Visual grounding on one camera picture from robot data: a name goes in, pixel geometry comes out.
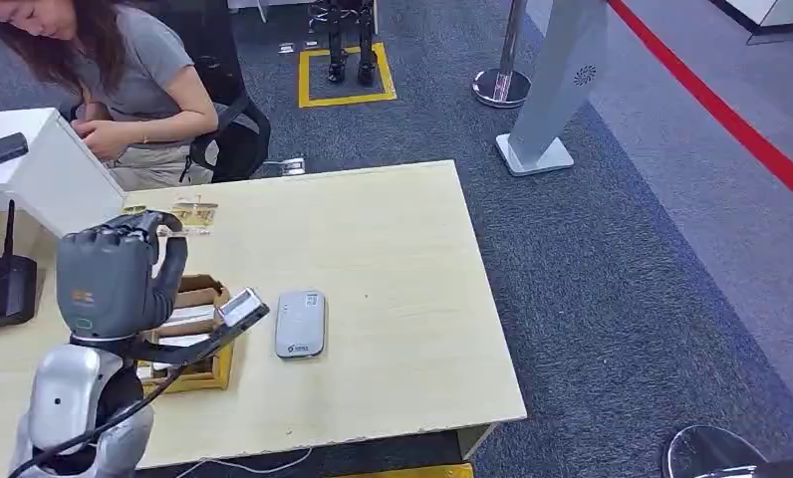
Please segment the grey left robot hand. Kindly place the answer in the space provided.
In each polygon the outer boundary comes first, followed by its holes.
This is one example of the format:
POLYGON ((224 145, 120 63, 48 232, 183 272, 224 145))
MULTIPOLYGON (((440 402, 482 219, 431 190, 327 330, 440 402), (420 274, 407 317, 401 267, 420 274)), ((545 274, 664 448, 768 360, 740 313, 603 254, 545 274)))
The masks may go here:
POLYGON ((57 303, 74 342, 131 338, 169 319, 188 257, 187 240, 165 241, 159 227, 182 230, 169 212, 123 214, 58 242, 57 303))

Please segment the person's left hand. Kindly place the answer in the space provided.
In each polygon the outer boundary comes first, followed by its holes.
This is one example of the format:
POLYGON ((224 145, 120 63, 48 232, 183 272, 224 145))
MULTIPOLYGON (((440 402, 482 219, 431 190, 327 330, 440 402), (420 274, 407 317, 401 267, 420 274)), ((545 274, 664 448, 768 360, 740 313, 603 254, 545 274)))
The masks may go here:
POLYGON ((135 141, 131 122, 92 120, 83 127, 85 145, 101 161, 117 159, 135 141))

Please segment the person's right hand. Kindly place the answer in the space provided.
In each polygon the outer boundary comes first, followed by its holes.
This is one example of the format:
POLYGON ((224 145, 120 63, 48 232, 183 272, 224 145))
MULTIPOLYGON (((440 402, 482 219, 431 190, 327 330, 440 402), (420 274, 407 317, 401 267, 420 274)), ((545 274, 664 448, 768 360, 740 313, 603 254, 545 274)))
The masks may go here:
POLYGON ((90 102, 84 103, 78 108, 75 123, 112 119, 113 118, 106 105, 100 102, 90 102))

